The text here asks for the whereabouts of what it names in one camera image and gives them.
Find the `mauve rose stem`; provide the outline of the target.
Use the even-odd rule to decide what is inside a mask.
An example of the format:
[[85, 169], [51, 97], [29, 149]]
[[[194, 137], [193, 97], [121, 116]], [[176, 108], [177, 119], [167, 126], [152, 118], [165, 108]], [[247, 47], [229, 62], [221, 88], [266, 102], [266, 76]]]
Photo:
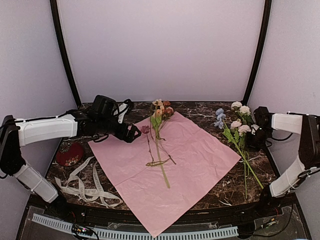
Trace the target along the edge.
[[146, 166], [148, 167], [152, 167], [154, 164], [155, 164], [155, 159], [153, 157], [153, 154], [152, 154], [152, 150], [151, 150], [151, 146], [150, 146], [150, 139], [149, 139], [149, 133], [150, 133], [150, 127], [147, 126], [147, 125], [143, 125], [141, 127], [141, 132], [146, 135], [146, 138], [147, 138], [147, 144], [148, 144], [148, 152], [150, 154], [150, 157], [151, 157], [151, 162], [148, 162], [146, 164]]

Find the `white rose stem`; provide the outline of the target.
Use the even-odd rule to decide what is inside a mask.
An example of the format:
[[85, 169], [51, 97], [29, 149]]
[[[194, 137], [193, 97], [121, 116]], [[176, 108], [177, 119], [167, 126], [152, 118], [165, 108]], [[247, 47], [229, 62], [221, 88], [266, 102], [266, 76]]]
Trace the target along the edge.
[[246, 124], [240, 124], [238, 121], [234, 121], [230, 126], [223, 120], [223, 135], [226, 137], [227, 141], [231, 143], [237, 153], [240, 155], [243, 170], [244, 170], [244, 194], [245, 199], [248, 197], [248, 178], [252, 176], [257, 182], [258, 186], [263, 190], [264, 186], [256, 175], [255, 171], [251, 167], [250, 158], [249, 158], [249, 150], [246, 145], [246, 136], [251, 133], [252, 129]]
[[231, 104], [231, 109], [236, 113], [243, 125], [251, 126], [254, 123], [251, 110], [248, 106], [242, 105], [239, 101], [235, 101]]

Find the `peach and orange flower stem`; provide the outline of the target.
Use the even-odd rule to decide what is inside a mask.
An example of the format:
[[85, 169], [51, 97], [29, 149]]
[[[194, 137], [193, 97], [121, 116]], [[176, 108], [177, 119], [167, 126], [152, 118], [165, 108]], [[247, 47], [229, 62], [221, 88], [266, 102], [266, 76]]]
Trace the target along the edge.
[[150, 127], [150, 133], [148, 134], [148, 137], [155, 164], [153, 166], [146, 166], [146, 164], [149, 163], [147, 162], [145, 166], [150, 168], [160, 167], [165, 185], [168, 189], [170, 189], [171, 185], [164, 165], [169, 161], [171, 161], [174, 165], [177, 163], [163, 146], [163, 142], [165, 142], [166, 139], [161, 136], [161, 130], [175, 114], [175, 111], [171, 107], [170, 101], [163, 101], [162, 99], [158, 98], [151, 103], [149, 113], [148, 126]]

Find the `blue flower stem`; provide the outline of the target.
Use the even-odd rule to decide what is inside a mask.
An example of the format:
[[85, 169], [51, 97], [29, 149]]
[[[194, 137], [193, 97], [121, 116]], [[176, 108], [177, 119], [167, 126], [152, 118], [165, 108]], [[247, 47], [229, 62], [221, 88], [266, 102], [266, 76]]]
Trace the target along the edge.
[[230, 128], [230, 119], [227, 117], [225, 110], [223, 108], [219, 108], [215, 111], [215, 122], [214, 126], [220, 130], [224, 130], [226, 128]]

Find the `pink wrapping paper sheet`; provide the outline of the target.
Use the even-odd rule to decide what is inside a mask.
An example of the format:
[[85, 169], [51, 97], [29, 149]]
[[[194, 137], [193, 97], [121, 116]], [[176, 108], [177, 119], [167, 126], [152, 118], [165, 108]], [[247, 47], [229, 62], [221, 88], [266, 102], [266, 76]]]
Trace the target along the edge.
[[176, 112], [161, 130], [163, 146], [176, 164], [164, 169], [151, 161], [146, 135], [132, 143], [110, 136], [89, 146], [105, 175], [141, 224], [157, 237], [201, 200], [240, 160], [240, 156]]

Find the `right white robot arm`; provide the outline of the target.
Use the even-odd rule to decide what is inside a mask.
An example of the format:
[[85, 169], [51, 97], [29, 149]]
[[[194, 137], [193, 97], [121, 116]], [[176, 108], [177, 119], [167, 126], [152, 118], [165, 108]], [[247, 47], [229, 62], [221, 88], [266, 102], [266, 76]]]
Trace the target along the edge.
[[284, 147], [277, 157], [284, 157], [287, 167], [276, 180], [262, 190], [255, 213], [266, 217], [275, 201], [296, 190], [307, 178], [320, 171], [320, 117], [307, 113], [272, 113], [265, 106], [253, 112], [255, 124], [246, 143], [258, 149], [267, 141]]

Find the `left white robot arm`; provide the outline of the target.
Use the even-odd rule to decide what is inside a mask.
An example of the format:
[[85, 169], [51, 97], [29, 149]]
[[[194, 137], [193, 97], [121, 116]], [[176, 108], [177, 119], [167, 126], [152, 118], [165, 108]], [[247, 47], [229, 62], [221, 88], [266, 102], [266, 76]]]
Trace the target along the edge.
[[[80, 110], [69, 110], [61, 115], [29, 119], [7, 115], [0, 126], [0, 170], [51, 204], [51, 210], [58, 217], [67, 218], [70, 206], [40, 171], [49, 165], [53, 145], [62, 138], [91, 137], [101, 142], [108, 136], [132, 143], [140, 135], [137, 126], [112, 114], [92, 116]], [[31, 152], [35, 150], [49, 153]]]

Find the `red embroidered pouch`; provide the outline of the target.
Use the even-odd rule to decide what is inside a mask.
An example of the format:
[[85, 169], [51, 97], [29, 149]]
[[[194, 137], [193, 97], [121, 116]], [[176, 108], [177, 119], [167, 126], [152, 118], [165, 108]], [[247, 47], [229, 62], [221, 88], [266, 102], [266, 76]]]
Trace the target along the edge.
[[77, 164], [83, 155], [84, 149], [79, 143], [66, 143], [59, 148], [56, 162], [62, 167], [71, 167]]

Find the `beige printed ribbon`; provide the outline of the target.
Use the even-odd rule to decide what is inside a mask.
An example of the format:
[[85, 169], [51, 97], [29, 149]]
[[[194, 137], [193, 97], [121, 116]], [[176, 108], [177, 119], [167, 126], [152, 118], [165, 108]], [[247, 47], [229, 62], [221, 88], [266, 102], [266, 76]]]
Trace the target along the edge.
[[[80, 174], [91, 166], [93, 183], [81, 178]], [[88, 157], [79, 167], [73, 170], [67, 180], [55, 177], [54, 181], [62, 193], [78, 197], [84, 203], [97, 203], [107, 209], [114, 209], [124, 201], [114, 193], [104, 190], [98, 175], [98, 161], [94, 156]]]

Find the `right black frame post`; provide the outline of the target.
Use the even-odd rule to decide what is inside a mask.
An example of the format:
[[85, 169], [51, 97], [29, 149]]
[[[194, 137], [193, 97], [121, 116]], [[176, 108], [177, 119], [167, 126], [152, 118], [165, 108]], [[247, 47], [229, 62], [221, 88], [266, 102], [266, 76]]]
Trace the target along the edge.
[[248, 78], [248, 82], [246, 85], [246, 89], [243, 95], [243, 99], [241, 101], [242, 104], [245, 104], [245, 105], [249, 103], [249, 100], [254, 88], [255, 80], [258, 74], [260, 62], [262, 59], [265, 41], [267, 37], [270, 15], [271, 15], [272, 2], [273, 2], [272, 0], [264, 1], [263, 14], [262, 14], [262, 20], [261, 20], [261, 26], [260, 26], [256, 51], [255, 51], [250, 75]]

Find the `black frame post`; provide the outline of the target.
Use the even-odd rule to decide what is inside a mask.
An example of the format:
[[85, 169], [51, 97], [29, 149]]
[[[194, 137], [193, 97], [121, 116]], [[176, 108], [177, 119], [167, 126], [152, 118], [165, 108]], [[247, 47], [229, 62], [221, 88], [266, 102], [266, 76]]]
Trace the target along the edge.
[[61, 24], [61, 20], [60, 20], [59, 9], [58, 9], [58, 1], [57, 0], [49, 0], [49, 3], [50, 3], [50, 9], [51, 9], [51, 15], [52, 15], [52, 20], [53, 20], [56, 40], [57, 40], [62, 64], [64, 67], [64, 71], [65, 71], [65, 74], [67, 77], [67, 82], [68, 82], [68, 85], [71, 90], [72, 97], [73, 97], [73, 100], [74, 100], [76, 106], [80, 107], [82, 105], [82, 101], [81, 101], [80, 94], [79, 94], [77, 86], [76, 86], [76, 81], [73, 76], [69, 56], [67, 53], [67, 48], [66, 48], [66, 44], [65, 44], [65, 40], [64, 40], [62, 24]]
[[242, 104], [245, 104], [245, 105], [249, 103], [249, 100], [254, 88], [255, 80], [258, 74], [260, 62], [262, 59], [265, 41], [267, 37], [270, 15], [271, 15], [272, 2], [273, 2], [272, 0], [264, 1], [263, 14], [262, 14], [262, 20], [261, 20], [261, 26], [260, 26], [256, 51], [255, 51], [250, 75], [248, 78], [248, 82], [246, 85], [246, 89], [243, 95], [243, 99], [241, 101]]

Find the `left black frame post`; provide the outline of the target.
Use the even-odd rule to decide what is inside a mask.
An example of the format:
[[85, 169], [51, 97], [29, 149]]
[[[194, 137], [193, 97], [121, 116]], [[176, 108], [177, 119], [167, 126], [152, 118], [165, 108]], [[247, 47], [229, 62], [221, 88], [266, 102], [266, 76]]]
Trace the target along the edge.
[[58, 9], [58, 1], [57, 0], [49, 0], [49, 3], [50, 3], [50, 9], [51, 9], [51, 15], [52, 15], [52, 20], [53, 20], [56, 40], [57, 40], [62, 64], [64, 67], [64, 71], [65, 71], [65, 74], [67, 77], [67, 82], [68, 82], [68, 85], [71, 90], [72, 97], [73, 97], [73, 100], [74, 100], [76, 106], [80, 107], [82, 105], [82, 101], [81, 101], [80, 94], [79, 94], [77, 86], [76, 86], [76, 81], [73, 76], [69, 56], [67, 53], [67, 48], [66, 48], [66, 44], [65, 44], [65, 40], [64, 40], [62, 24], [61, 24], [61, 20], [60, 20], [59, 9]]

